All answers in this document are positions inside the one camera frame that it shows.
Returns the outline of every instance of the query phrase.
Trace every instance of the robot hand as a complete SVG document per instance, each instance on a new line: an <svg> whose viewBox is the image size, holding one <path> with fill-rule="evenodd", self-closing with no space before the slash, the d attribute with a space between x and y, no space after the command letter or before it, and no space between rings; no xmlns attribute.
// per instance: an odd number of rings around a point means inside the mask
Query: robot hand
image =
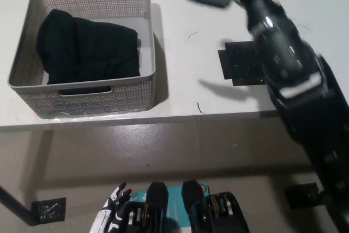
<svg viewBox="0 0 349 233"><path fill-rule="evenodd" d="M130 200L131 189L124 193L126 182L123 182L109 196L103 208L98 212L89 233L119 233L121 223L123 222L122 206Z"/></svg>

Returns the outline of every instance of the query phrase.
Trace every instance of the table leg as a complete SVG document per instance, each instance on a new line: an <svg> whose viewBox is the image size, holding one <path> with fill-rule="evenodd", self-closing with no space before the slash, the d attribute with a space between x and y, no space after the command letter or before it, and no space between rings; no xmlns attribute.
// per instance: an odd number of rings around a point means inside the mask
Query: table leg
<svg viewBox="0 0 349 233"><path fill-rule="evenodd" d="M0 187L0 203L8 208L14 215L22 219L27 225L35 226L39 224L39 221L31 211L24 207L23 204L16 200L2 187Z"/></svg>

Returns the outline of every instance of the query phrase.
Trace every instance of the white stripe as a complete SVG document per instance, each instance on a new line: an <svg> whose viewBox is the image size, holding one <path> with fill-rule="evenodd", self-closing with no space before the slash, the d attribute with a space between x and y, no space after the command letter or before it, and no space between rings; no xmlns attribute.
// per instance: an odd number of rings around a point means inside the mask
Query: white stripe
<svg viewBox="0 0 349 233"><path fill-rule="evenodd" d="M116 218L118 221L122 221L122 218L118 216L118 213L115 214L115 218Z"/></svg>
<svg viewBox="0 0 349 233"><path fill-rule="evenodd" d="M119 229L119 225L118 225L118 224L111 223L111 224L109 225L108 232L110 232L112 229Z"/></svg>
<svg viewBox="0 0 349 233"><path fill-rule="evenodd" d="M115 190L114 190L114 192L113 193L111 193L111 195L110 195L110 198L112 199L112 200L116 200L116 198L118 197L118 195L119 195L119 187L117 187Z"/></svg>

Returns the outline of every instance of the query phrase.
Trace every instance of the white table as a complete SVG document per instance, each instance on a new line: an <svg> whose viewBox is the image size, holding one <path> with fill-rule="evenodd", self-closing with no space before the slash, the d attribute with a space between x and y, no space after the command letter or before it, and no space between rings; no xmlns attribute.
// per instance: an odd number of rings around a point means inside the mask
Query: white table
<svg viewBox="0 0 349 233"><path fill-rule="evenodd" d="M240 7L219 10L185 0L152 0L154 31L166 57L168 98L146 112L43 120L7 84L28 1L0 0L0 131L201 121L275 112L265 86L233 87L222 74L217 50L224 49L227 41L250 40ZM324 55L348 99L349 1L279 1L302 37Z"/></svg>

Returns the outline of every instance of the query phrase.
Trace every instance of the black folded fabric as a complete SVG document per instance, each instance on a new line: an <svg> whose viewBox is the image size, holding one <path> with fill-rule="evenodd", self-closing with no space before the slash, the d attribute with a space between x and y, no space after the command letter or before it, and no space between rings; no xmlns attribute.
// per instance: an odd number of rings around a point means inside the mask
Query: black folded fabric
<svg viewBox="0 0 349 233"><path fill-rule="evenodd" d="M140 76L137 32L52 10L41 24L37 52L49 74L47 84ZM61 94L105 92L106 87Z"/></svg>

